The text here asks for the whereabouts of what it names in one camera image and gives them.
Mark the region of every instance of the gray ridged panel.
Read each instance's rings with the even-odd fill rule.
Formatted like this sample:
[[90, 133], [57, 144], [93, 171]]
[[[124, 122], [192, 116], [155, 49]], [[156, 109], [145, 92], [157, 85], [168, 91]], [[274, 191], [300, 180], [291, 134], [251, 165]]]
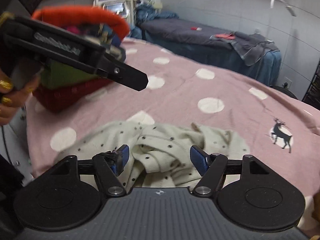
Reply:
[[297, 228], [251, 232], [224, 218], [210, 199], [187, 188], [134, 188], [107, 201], [86, 224], [63, 232], [25, 229], [17, 240], [307, 240]]

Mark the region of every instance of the deer antlers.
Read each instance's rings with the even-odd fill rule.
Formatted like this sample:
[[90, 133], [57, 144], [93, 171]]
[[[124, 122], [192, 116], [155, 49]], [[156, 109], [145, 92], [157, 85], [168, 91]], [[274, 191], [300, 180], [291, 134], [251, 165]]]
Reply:
[[275, 120], [275, 122], [279, 123], [280, 125], [285, 125], [285, 122], [282, 122], [281, 120], [279, 120], [279, 118], [274, 118], [273, 120]]

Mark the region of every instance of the pink cloth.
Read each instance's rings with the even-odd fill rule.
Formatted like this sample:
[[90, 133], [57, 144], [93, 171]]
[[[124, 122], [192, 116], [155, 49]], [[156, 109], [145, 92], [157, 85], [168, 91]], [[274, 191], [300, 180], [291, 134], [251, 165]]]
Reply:
[[[105, 93], [83, 98], [60, 114], [46, 111], [35, 98], [28, 101], [28, 145], [36, 176], [53, 164], [61, 129], [74, 131], [72, 144], [107, 122], [135, 115], [133, 120], [146, 123], [190, 126], [197, 122], [234, 130], [251, 154], [305, 197], [312, 198], [319, 190], [320, 111], [246, 76], [198, 64], [144, 41], [126, 39], [123, 46], [127, 64], [147, 73], [147, 89], [137, 92], [112, 84]], [[292, 135], [291, 153], [288, 146], [282, 149], [282, 138], [273, 144], [276, 118], [285, 122], [282, 132]]]

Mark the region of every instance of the silver screw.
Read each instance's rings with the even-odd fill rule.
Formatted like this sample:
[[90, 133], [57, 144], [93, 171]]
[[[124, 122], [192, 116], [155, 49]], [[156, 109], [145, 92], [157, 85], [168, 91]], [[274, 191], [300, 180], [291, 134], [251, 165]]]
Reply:
[[200, 195], [206, 195], [211, 192], [211, 189], [209, 189], [208, 187], [205, 187], [205, 186], [200, 186], [200, 187], [196, 188], [196, 192]]
[[108, 192], [112, 195], [119, 195], [123, 192], [123, 189], [120, 187], [110, 187], [108, 188]]

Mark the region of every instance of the blue bed skirt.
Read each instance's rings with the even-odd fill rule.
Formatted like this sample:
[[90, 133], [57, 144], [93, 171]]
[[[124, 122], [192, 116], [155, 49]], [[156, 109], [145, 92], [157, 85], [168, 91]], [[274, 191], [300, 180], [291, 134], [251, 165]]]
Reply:
[[142, 31], [144, 40], [164, 47], [173, 53], [190, 58], [202, 64], [229, 69], [242, 75], [256, 79], [271, 86], [276, 83], [281, 65], [280, 51], [269, 51], [260, 65], [260, 60], [248, 67], [234, 49], [213, 48], [203, 45], [193, 45], [167, 41], [161, 37]]

